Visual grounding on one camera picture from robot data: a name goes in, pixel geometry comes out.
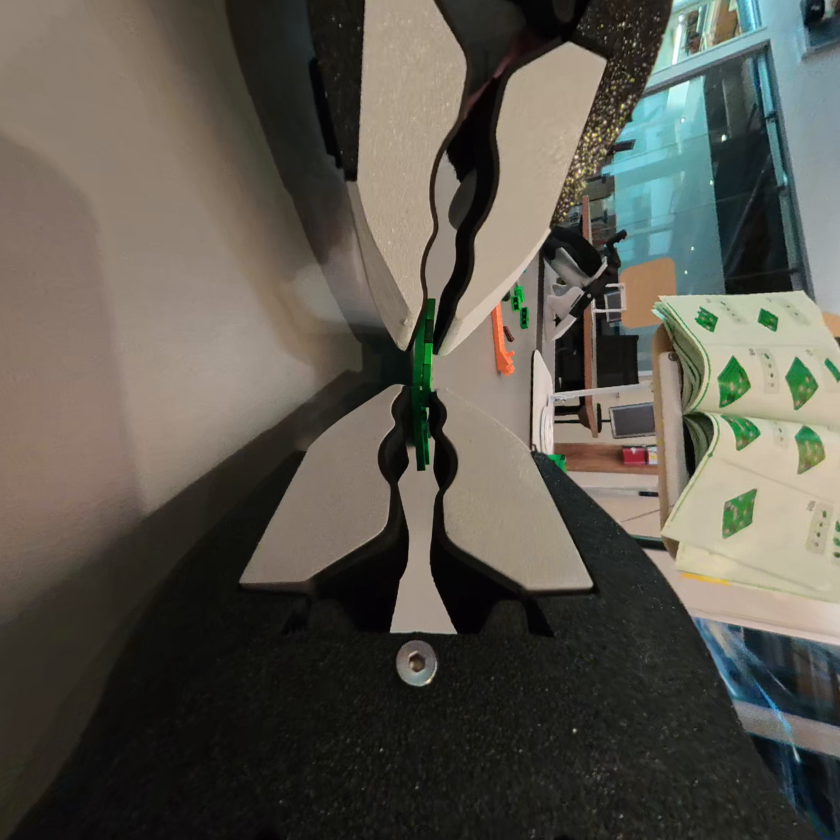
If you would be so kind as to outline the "lego instruction booklet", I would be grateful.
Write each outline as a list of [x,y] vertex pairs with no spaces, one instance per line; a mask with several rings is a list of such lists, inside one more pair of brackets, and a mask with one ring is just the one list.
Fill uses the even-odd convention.
[[661,297],[687,482],[661,530],[686,575],[838,603],[839,352],[804,292]]

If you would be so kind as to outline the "glass window wall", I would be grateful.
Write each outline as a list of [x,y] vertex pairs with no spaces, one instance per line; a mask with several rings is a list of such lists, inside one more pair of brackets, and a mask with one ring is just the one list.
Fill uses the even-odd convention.
[[767,49],[641,99],[608,167],[624,267],[669,258],[678,294],[809,291]]

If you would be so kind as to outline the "black and white office chair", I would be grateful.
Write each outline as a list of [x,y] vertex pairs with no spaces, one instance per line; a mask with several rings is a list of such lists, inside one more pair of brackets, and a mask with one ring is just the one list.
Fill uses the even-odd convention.
[[599,251],[578,228],[553,227],[540,255],[557,274],[560,283],[552,286],[546,299],[544,337],[553,342],[564,336],[585,315],[596,298],[602,298],[609,288],[621,291],[622,304],[626,304],[624,284],[618,281],[622,266],[616,246],[627,237],[622,229],[606,240]]

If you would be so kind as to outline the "brown pin board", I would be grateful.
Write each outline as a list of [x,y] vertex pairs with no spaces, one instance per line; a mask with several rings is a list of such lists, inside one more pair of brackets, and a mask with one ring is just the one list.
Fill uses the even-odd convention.
[[625,290],[622,325],[626,330],[656,328],[654,305],[661,297],[676,294],[676,265],[670,257],[652,259],[622,270],[619,281]]

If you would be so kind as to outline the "computer monitor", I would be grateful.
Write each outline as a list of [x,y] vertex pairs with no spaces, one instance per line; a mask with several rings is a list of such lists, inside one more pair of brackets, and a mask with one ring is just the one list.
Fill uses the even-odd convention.
[[610,406],[609,419],[614,439],[651,437],[656,433],[652,402]]

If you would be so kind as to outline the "orange brick separator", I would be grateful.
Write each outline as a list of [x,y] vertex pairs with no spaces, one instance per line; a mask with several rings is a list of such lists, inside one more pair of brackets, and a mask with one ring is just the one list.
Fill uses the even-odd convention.
[[490,314],[492,329],[493,350],[497,372],[503,376],[509,376],[515,371],[512,362],[513,351],[507,349],[508,334],[503,322],[501,304],[498,303]]

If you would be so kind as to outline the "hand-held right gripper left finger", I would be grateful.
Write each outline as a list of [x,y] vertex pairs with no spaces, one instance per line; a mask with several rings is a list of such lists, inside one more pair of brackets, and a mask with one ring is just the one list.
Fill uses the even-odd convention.
[[320,573],[385,531],[391,485],[380,451],[405,395],[391,385],[325,430],[297,472],[239,578],[250,590],[313,590]]

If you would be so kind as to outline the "wooden book rest board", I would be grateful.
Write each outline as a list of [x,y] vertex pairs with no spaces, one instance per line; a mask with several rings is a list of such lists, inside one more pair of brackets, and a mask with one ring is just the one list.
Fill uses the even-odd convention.
[[660,536],[665,551],[676,560],[679,542],[665,536],[665,523],[688,484],[681,398],[682,368],[668,332],[659,326],[653,338],[655,436],[658,452]]

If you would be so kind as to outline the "green lego plate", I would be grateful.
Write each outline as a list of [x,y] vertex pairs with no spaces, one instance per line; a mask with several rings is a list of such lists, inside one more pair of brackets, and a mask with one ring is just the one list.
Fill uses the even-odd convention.
[[416,468],[419,471],[425,471],[431,459],[428,410],[433,390],[435,308],[435,299],[427,299],[413,346],[413,379],[410,386],[411,424]]

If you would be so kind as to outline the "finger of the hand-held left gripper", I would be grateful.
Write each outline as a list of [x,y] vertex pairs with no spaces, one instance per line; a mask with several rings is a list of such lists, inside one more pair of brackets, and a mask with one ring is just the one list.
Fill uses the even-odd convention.
[[436,354],[481,324],[547,237],[605,68],[606,58],[568,41],[503,76],[438,305]]
[[364,3],[356,176],[347,184],[364,275],[406,350],[426,302],[433,182],[461,112],[465,51],[434,1]]

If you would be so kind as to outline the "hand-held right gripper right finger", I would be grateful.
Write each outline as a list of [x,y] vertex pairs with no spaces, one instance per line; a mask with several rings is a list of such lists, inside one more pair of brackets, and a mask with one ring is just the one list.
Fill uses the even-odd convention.
[[433,393],[429,413],[446,549],[526,596],[593,590],[529,447],[449,390]]

